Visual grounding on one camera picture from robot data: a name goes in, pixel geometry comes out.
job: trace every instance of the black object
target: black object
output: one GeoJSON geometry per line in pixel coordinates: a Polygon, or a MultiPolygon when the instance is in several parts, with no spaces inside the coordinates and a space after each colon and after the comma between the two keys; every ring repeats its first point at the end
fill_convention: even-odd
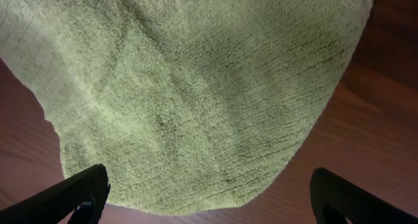
{"type": "Polygon", "coordinates": [[[405,213],[325,168],[317,168],[310,182],[311,205],[318,224],[418,224],[405,213]]]}
{"type": "Polygon", "coordinates": [[[99,222],[110,191],[105,166],[93,165],[18,204],[0,211],[0,223],[53,223],[69,213],[68,224],[99,222]]]}

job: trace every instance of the light green cloth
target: light green cloth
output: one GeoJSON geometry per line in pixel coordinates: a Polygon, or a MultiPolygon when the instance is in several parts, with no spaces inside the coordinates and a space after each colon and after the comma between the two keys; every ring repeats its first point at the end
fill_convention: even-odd
{"type": "Polygon", "coordinates": [[[0,56],[110,204],[241,206],[298,150],[372,0],[0,0],[0,56]]]}

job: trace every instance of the terry cloth fabric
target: terry cloth fabric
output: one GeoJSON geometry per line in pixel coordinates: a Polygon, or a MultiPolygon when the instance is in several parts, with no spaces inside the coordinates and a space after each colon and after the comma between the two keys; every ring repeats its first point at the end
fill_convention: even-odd
{"type": "Polygon", "coordinates": [[[372,0],[0,0],[0,56],[110,204],[241,206],[298,150],[372,0]]]}

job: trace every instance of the brown wooden surface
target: brown wooden surface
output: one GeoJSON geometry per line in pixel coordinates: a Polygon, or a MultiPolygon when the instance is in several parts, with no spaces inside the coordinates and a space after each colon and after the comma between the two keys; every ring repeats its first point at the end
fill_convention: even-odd
{"type": "MultiPolygon", "coordinates": [[[[0,209],[63,179],[59,139],[33,94],[0,65],[0,209]]],[[[242,208],[159,217],[106,205],[101,223],[315,223],[326,167],[418,216],[418,0],[376,0],[353,61],[304,145],[242,208]]]]}

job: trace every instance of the washcloth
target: washcloth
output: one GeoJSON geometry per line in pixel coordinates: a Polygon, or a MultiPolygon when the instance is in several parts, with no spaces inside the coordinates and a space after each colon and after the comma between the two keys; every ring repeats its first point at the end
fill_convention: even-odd
{"type": "Polygon", "coordinates": [[[372,0],[0,0],[0,56],[42,105],[67,178],[186,215],[261,194],[347,67],[372,0]]]}

